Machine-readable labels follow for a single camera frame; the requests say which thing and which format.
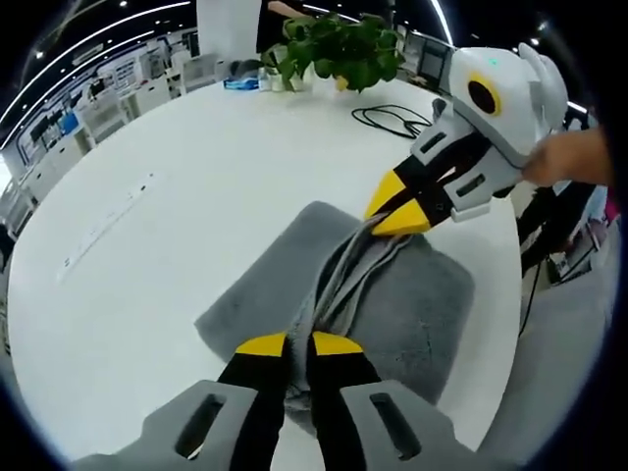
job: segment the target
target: robot eye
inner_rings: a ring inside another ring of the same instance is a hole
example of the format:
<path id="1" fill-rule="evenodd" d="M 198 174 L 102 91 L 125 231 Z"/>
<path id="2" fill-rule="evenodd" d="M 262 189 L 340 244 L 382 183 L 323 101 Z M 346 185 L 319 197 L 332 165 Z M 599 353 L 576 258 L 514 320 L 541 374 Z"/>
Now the robot eye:
<path id="1" fill-rule="evenodd" d="M 487 115 L 498 116 L 501 113 L 499 95 L 489 82 L 474 76 L 467 83 L 467 89 L 475 106 Z"/>

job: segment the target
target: black cable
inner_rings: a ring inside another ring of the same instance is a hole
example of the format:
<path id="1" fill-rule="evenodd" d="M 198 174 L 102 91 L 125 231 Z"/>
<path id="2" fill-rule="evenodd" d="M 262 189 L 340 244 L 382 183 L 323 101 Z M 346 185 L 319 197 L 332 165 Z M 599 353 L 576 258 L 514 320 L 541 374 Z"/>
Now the black cable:
<path id="1" fill-rule="evenodd" d="M 523 334 L 523 331 L 526 328 L 526 324 L 528 324 L 528 318 L 530 317 L 530 310 L 532 309 L 532 300 L 534 299 L 534 293 L 537 290 L 537 281 L 539 280 L 539 275 L 541 274 L 541 266 L 543 265 L 543 261 L 537 265 L 537 274 L 534 277 L 534 283 L 532 284 L 532 292 L 530 293 L 530 299 L 528 300 L 528 307 L 526 309 L 526 315 L 523 318 L 523 324 L 519 329 L 519 337 Z"/>
<path id="2" fill-rule="evenodd" d="M 570 282 L 571 280 L 567 280 L 567 277 L 569 275 L 571 275 L 571 273 L 576 268 L 578 268 L 578 265 L 580 265 L 585 260 L 585 258 L 587 258 L 591 254 L 591 252 L 593 252 L 595 249 L 596 249 L 596 247 L 594 245 L 592 245 L 591 248 L 589 250 L 587 250 L 587 252 L 582 257 L 580 257 L 580 259 L 569 270 L 567 270 L 567 273 L 565 273 L 562 277 L 560 277 L 560 280 L 558 281 L 558 284 L 559 285 L 563 285 L 563 284 L 565 284 L 567 282 Z"/>
<path id="3" fill-rule="evenodd" d="M 400 110 L 407 111 L 408 113 L 411 113 L 414 116 L 418 117 L 421 121 L 406 120 L 405 118 L 389 110 L 388 108 L 397 108 Z M 401 132 L 401 131 L 387 128 L 386 126 L 383 126 L 377 123 L 371 117 L 367 116 L 368 113 L 384 113 L 387 115 L 394 116 L 403 123 L 403 127 L 405 128 L 407 132 Z M 420 115 L 419 113 L 416 113 L 415 111 L 412 111 L 409 108 L 405 108 L 399 105 L 380 105 L 380 106 L 371 106 L 368 108 L 356 108 L 355 110 L 351 111 L 351 116 L 355 120 L 359 121 L 363 125 L 366 125 L 370 128 L 375 128 L 376 130 L 388 131 L 391 134 L 398 135 L 399 137 L 405 137 L 406 139 L 412 139 L 412 140 L 416 139 L 421 133 L 421 130 L 418 128 L 419 126 L 428 127 L 432 125 L 432 122 L 428 120 L 427 118 L 425 118 L 423 115 Z"/>

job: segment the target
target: gray gripper housing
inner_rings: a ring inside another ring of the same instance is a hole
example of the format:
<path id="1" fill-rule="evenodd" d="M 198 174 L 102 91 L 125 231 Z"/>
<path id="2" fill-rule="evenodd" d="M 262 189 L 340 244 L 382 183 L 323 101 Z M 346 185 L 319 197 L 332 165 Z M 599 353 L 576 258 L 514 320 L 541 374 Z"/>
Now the gray gripper housing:
<path id="1" fill-rule="evenodd" d="M 369 471 L 509 469 L 460 444 L 451 421 L 399 382 L 344 388 L 341 394 Z M 201 381 L 150 414 L 137 441 L 116 454 L 82 458 L 71 469 L 229 471 L 256 395 L 247 388 Z"/>

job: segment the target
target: white robotic arm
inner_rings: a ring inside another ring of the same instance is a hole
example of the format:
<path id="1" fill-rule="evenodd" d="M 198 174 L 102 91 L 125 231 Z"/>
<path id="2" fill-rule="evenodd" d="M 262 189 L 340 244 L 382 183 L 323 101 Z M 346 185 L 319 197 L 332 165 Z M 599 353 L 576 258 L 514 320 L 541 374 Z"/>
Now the white robotic arm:
<path id="1" fill-rule="evenodd" d="M 550 58 L 523 43 L 519 52 L 453 54 L 451 101 L 412 155 L 385 175 L 367 210 L 367 217 L 389 214 L 375 235 L 425 232 L 448 217 L 484 214 L 495 194 L 521 179 L 536 144 L 561 126 L 567 92 Z"/>

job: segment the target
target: desk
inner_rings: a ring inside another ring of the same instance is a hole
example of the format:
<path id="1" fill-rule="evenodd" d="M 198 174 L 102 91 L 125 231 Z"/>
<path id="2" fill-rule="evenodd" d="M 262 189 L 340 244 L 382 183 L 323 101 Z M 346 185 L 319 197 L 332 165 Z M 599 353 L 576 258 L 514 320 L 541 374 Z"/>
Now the desk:
<path id="1" fill-rule="evenodd" d="M 430 92 L 394 81 L 361 95 L 224 90 L 171 101 L 85 156 L 46 198 L 15 249 L 9 332 L 26 404 L 71 459 L 114 452 L 144 417 L 224 362 L 194 321 L 314 200 L 355 216 L 410 141 L 354 121 L 396 103 L 431 116 Z M 57 274 L 94 208 L 147 173 L 161 179 Z M 519 244 L 508 200 L 429 234 L 474 276 L 469 322 L 440 408 L 477 448 L 508 380 L 519 328 Z M 274 469 L 322 469 L 317 444 L 286 423 Z"/>

